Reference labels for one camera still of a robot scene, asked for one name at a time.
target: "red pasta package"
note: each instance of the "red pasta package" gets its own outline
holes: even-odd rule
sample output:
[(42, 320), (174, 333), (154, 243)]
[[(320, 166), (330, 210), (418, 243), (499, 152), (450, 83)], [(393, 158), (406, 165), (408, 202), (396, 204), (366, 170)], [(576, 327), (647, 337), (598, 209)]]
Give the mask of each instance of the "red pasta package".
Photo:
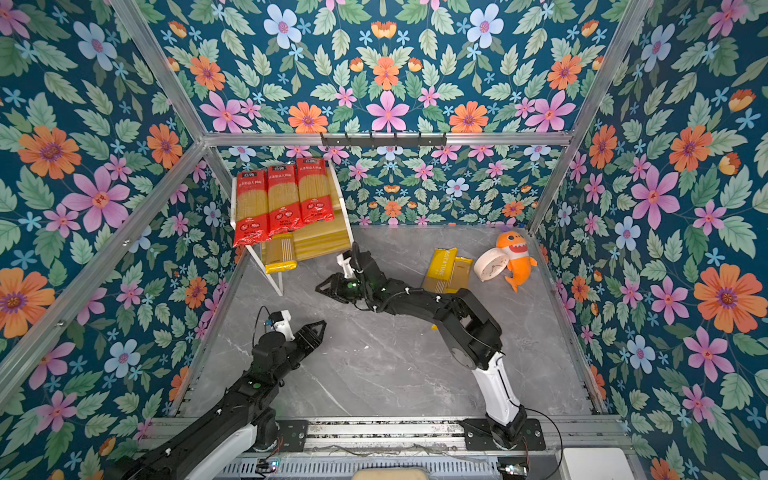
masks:
[(235, 247), (266, 242), (271, 238), (269, 211), (266, 171), (240, 172), (235, 200)]
[(308, 225), (320, 220), (333, 220), (326, 161), (322, 158), (297, 158), (296, 178), (299, 180), (299, 201), (304, 223)]
[(270, 235), (292, 232), (304, 226), (296, 185), (296, 165), (276, 165), (266, 171), (270, 204)]

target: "pasta package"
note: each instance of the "pasta package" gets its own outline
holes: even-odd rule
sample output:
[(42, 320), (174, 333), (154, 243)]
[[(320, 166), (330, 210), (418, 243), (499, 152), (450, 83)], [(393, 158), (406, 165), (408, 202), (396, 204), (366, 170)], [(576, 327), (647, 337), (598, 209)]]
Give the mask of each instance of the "pasta package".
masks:
[(333, 220), (326, 161), (322, 158), (297, 158), (296, 178), (299, 180), (299, 201), (304, 223)]
[(237, 175), (234, 246), (253, 245), (270, 239), (269, 208), (266, 200), (266, 171)]
[(266, 185), (270, 205), (270, 236), (303, 227), (296, 165), (269, 167), (266, 171)]

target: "pink flower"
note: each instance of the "pink flower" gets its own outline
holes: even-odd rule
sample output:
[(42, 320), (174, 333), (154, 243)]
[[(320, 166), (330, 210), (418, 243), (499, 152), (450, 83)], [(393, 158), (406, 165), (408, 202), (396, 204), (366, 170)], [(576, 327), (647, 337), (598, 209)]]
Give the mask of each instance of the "pink flower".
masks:
[(589, 183), (584, 185), (584, 191), (587, 192), (587, 203), (600, 202), (600, 194), (605, 192), (605, 186), (603, 183), (603, 174), (598, 174), (596, 177), (594, 174), (589, 174)]
[(371, 124), (371, 130), (380, 131), (384, 127), (386, 127), (387, 133), (391, 132), (393, 127), (395, 130), (405, 130), (406, 123), (400, 117), (408, 113), (409, 106), (406, 104), (395, 105), (395, 95), (389, 90), (382, 93), (381, 101), (381, 106), (376, 104), (366, 106), (368, 113), (378, 117)]
[(725, 339), (714, 339), (710, 343), (710, 334), (703, 327), (696, 330), (697, 342), (692, 337), (683, 340), (685, 346), (695, 353), (688, 357), (688, 365), (697, 369), (704, 365), (704, 373), (710, 382), (717, 380), (717, 370), (721, 372), (733, 373), (733, 365), (719, 353), (725, 353), (728, 350), (728, 341)]
[(357, 101), (357, 97), (352, 95), (352, 88), (339, 87), (339, 92), (336, 93), (336, 99), (339, 101), (339, 106), (347, 106), (352, 108), (352, 102)]
[(528, 100), (527, 97), (523, 97), (523, 101), (519, 104), (515, 104), (515, 116), (516, 117), (523, 117), (528, 118), (528, 114), (532, 114), (536, 111), (535, 108), (535, 102), (533, 100)]
[(586, 162), (587, 154), (580, 155), (576, 153), (576, 158), (571, 160), (571, 163), (568, 165), (571, 168), (571, 180), (576, 180), (576, 183), (581, 181), (581, 175), (587, 173), (587, 168), (584, 165)]
[(261, 113), (259, 112), (259, 110), (261, 110), (261, 105), (254, 104), (253, 100), (251, 100), (250, 98), (245, 101), (240, 100), (240, 113), (248, 114), (248, 118), (250, 118), (251, 120), (253, 120), (254, 118), (261, 118)]
[(703, 227), (704, 235), (709, 236), (710, 233), (712, 233), (712, 227), (715, 227), (718, 230), (725, 227), (725, 223), (720, 219), (720, 217), (725, 215), (726, 208), (715, 208), (714, 200), (708, 201), (705, 207), (706, 210), (703, 208), (697, 208), (694, 210), (696, 216), (699, 217), (694, 220), (694, 227)]
[(437, 10), (440, 6), (440, 0), (419, 0), (419, 3), (422, 5), (427, 5), (429, 3), (432, 10)]
[(120, 179), (121, 182), (125, 182), (128, 180), (128, 177), (126, 175), (130, 175), (134, 173), (132, 169), (129, 167), (126, 167), (126, 160), (125, 157), (120, 157), (119, 159), (115, 157), (114, 155), (109, 156), (109, 163), (104, 164), (104, 168), (112, 172), (110, 174), (110, 178), (112, 180)]
[(323, 158), (332, 160), (334, 164), (340, 165), (342, 158), (349, 158), (349, 153), (344, 151), (344, 147), (318, 147), (320, 151), (325, 152)]
[(123, 308), (128, 310), (131, 308), (131, 304), (139, 304), (139, 296), (144, 292), (144, 289), (140, 288), (136, 282), (131, 282), (129, 284), (123, 283), (120, 285), (120, 291), (122, 293), (118, 295), (116, 300), (118, 302), (123, 302)]
[(659, 181), (659, 170), (651, 166), (646, 174), (646, 187), (640, 184), (632, 186), (632, 195), (638, 200), (642, 200), (635, 205), (632, 210), (632, 218), (643, 218), (648, 213), (648, 224), (650, 228), (656, 230), (661, 223), (661, 212), (659, 208), (671, 214), (680, 209), (680, 204), (674, 195), (664, 195), (677, 185), (677, 172), (664, 175)]
[(445, 145), (439, 150), (432, 152), (432, 158), (439, 158), (441, 164), (445, 164), (448, 160), (456, 160), (458, 155), (456, 152), (461, 148), (459, 145)]
[(413, 171), (416, 172), (416, 178), (420, 180), (426, 180), (432, 177), (433, 175), (435, 175), (435, 173), (432, 172), (432, 168), (433, 168), (432, 165), (427, 166), (427, 164), (422, 162), (422, 164), (414, 168)]
[(746, 15), (750, 10), (747, 5), (744, 5), (742, 0), (723, 0), (720, 7), (723, 11), (713, 13), (707, 20), (708, 24), (714, 25), (707, 37), (708, 40), (715, 38), (718, 32), (723, 37), (730, 35), (730, 31), (733, 29), (733, 23)]
[(665, 277), (662, 290), (658, 285), (651, 285), (650, 292), (660, 300), (655, 300), (650, 306), (654, 312), (664, 311), (664, 319), (667, 325), (674, 323), (675, 313), (681, 318), (688, 318), (688, 309), (680, 303), (688, 297), (688, 290), (679, 286), (672, 290), (672, 279)]
[(477, 161), (483, 161), (486, 157), (493, 157), (493, 145), (472, 145), (469, 151), (470, 157), (477, 157)]
[(624, 294), (624, 298), (621, 301), (629, 303), (632, 308), (636, 307), (637, 301), (643, 299), (643, 296), (638, 292), (639, 289), (639, 283), (632, 283), (628, 278), (625, 278), (624, 286), (619, 289)]
[(175, 205), (176, 202), (181, 202), (182, 204), (185, 203), (187, 201), (187, 197), (185, 197), (184, 194), (189, 189), (190, 188), (186, 184), (180, 184), (178, 189), (170, 195), (170, 204)]
[(570, 114), (575, 108), (576, 104), (565, 104), (565, 90), (560, 90), (552, 97), (552, 103), (547, 102), (544, 98), (536, 100), (537, 115), (531, 115), (531, 117), (525, 121), (525, 124), (529, 127), (538, 125), (536, 131), (549, 131), (549, 127), (552, 126), (552, 130), (562, 130), (565, 128), (565, 121), (560, 118), (562, 115)]
[(485, 171), (488, 175), (491, 176), (491, 178), (500, 176), (504, 173), (505, 170), (504, 162), (499, 160), (495, 164), (488, 164), (488, 169)]
[(61, 390), (57, 390), (51, 397), (51, 405), (39, 406), (36, 413), (40, 417), (38, 423), (38, 433), (42, 432), (48, 426), (51, 426), (53, 432), (58, 432), (64, 425), (64, 419), (77, 414), (77, 407), (70, 406), (78, 398), (77, 393), (70, 393), (67, 398)]
[(581, 338), (584, 339), (584, 342), (589, 345), (592, 343), (592, 337), (594, 337), (594, 332), (589, 330), (589, 325), (585, 325), (581, 327)]
[(589, 215), (587, 215), (587, 218), (584, 219), (584, 231), (586, 231), (590, 235), (594, 235), (594, 233), (598, 231), (598, 229), (600, 228), (598, 226), (599, 219), (600, 219), (599, 216), (590, 212)]
[(143, 422), (139, 422), (139, 425), (136, 427), (138, 432), (134, 435), (134, 440), (138, 442), (142, 438), (149, 436), (152, 430), (152, 422), (153, 419), (146, 419)]
[(88, 209), (83, 217), (85, 231), (93, 232), (101, 227), (101, 218), (110, 227), (117, 228), (128, 218), (128, 210), (117, 203), (117, 200), (125, 200), (131, 189), (125, 185), (115, 185), (110, 188), (109, 172), (104, 167), (96, 169), (94, 185), (83, 174), (74, 174), (74, 184), (82, 190), (82, 194), (69, 194), (61, 201), (66, 207), (76, 211)]
[(205, 160), (197, 162), (197, 165), (194, 166), (194, 170), (192, 170), (192, 180), (194, 180), (194, 183), (199, 184), (200, 180), (208, 178), (208, 175), (205, 173), (205, 167), (207, 166), (208, 164), (205, 163)]
[(67, 238), (69, 237), (69, 230), (80, 230), (80, 224), (74, 221), (78, 217), (78, 212), (67, 212), (67, 208), (62, 204), (56, 206), (55, 212), (46, 210), (43, 215), (50, 220), (45, 226), (49, 232), (58, 230), (62, 237)]
[(326, 0), (326, 8), (333, 12), (333, 7), (337, 3), (339, 5), (346, 5), (346, 0)]
[(368, 178), (368, 174), (366, 173), (367, 171), (368, 169), (362, 166), (360, 164), (360, 161), (357, 161), (354, 167), (349, 167), (349, 176), (355, 177), (355, 180), (360, 180), (361, 178)]
[(562, 286), (563, 281), (558, 279), (560, 286), (558, 286), (558, 292), (560, 293), (560, 301), (563, 303), (563, 308), (568, 314), (568, 319), (571, 323), (576, 323), (576, 314), (574, 313), (574, 307), (576, 306), (576, 299), (574, 297), (568, 298), (568, 291)]
[(106, 294), (106, 288), (100, 286), (96, 289), (93, 296), (91, 296), (91, 299), (88, 301), (88, 305), (84, 306), (83, 309), (80, 310), (80, 313), (78, 313), (78, 323), (85, 325), (91, 318), (91, 313), (95, 313), (96, 315), (104, 313), (104, 304), (102, 302), (97, 302), (96, 300), (103, 299)]
[(247, 118), (238, 115), (240, 113), (240, 102), (237, 100), (229, 100), (227, 105), (224, 106), (224, 100), (218, 94), (213, 92), (208, 93), (209, 104), (202, 104), (200, 109), (206, 115), (215, 117), (214, 130), (225, 131), (230, 129), (230, 132), (239, 134), (242, 130), (240, 127), (250, 127), (253, 123)]
[(309, 145), (288, 145), (286, 148), (288, 149), (286, 152), (286, 157), (288, 158), (307, 158), (312, 156), (310, 155)]
[(205, 299), (205, 308), (208, 310), (200, 316), (200, 321), (206, 325), (214, 318), (214, 315), (216, 315), (216, 309), (219, 307), (219, 300), (221, 300), (221, 293), (222, 291), (216, 288), (214, 290), (214, 295), (211, 298)]
[(29, 23), (29, 15), (21, 10), (13, 10), (12, 0), (0, 0), (0, 33), (10, 35), (16, 33), (29, 38), (29, 32), (22, 23)]
[(48, 377), (48, 372), (51, 375), (64, 375), (67, 372), (67, 363), (64, 360), (60, 360), (62, 356), (67, 356), (74, 350), (73, 342), (62, 343), (44, 356), (38, 367), (32, 372), (29, 377), (29, 388), (37, 390), (40, 385), (45, 382)]
[(635, 157), (632, 160), (632, 168), (629, 169), (629, 173), (633, 174), (632, 180), (637, 181), (638, 178), (645, 180), (645, 171), (650, 168), (650, 162), (647, 159), (646, 154), (643, 154), (642, 157)]
[(435, 91), (435, 87), (429, 87), (429, 90), (422, 88), (422, 96), (419, 97), (419, 101), (424, 102), (424, 108), (429, 105), (437, 105), (437, 99), (440, 98), (440, 94)]
[(179, 213), (176, 215), (171, 215), (170, 221), (173, 222), (173, 230), (179, 237), (184, 235), (190, 229), (188, 227), (190, 220), (188, 218), (184, 218), (184, 214)]
[(688, 397), (683, 400), (683, 407), (693, 411), (697, 422), (701, 423), (702, 419), (707, 419), (708, 422), (715, 421), (715, 415), (710, 412), (710, 409), (715, 406), (715, 401), (708, 396), (702, 397), (701, 387), (698, 384), (694, 385), (693, 391), (686, 386), (683, 387), (683, 393)]

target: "orange shark plush toy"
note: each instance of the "orange shark plush toy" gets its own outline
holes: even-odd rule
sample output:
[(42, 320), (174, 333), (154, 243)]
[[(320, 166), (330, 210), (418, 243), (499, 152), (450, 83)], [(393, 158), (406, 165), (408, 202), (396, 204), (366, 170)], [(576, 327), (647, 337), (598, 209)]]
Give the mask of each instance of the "orange shark plush toy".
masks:
[(496, 247), (502, 249), (509, 257), (507, 268), (512, 276), (504, 277), (515, 292), (531, 276), (531, 267), (536, 266), (536, 260), (528, 254), (528, 242), (517, 232), (502, 233), (496, 240)]

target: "robotic arm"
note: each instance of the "robotic arm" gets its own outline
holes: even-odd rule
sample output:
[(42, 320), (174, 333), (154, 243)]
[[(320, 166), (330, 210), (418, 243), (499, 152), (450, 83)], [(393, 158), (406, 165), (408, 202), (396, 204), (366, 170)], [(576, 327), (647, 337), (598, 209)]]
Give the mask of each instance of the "robotic arm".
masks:
[(387, 278), (371, 253), (360, 252), (357, 243), (338, 261), (344, 273), (334, 273), (315, 290), (358, 309), (356, 303), (365, 300), (373, 312), (410, 315), (435, 324), (453, 358), (475, 376), (493, 439), (506, 449), (514, 446), (527, 415), (504, 370), (502, 329), (472, 292), (430, 293)]
[(325, 329), (320, 321), (295, 333), (287, 327), (288, 340), (279, 330), (262, 335), (250, 368), (218, 405), (146, 455), (118, 460), (106, 470), (106, 480), (211, 480), (251, 446), (269, 449), (278, 436), (270, 403), (288, 372), (323, 342)]

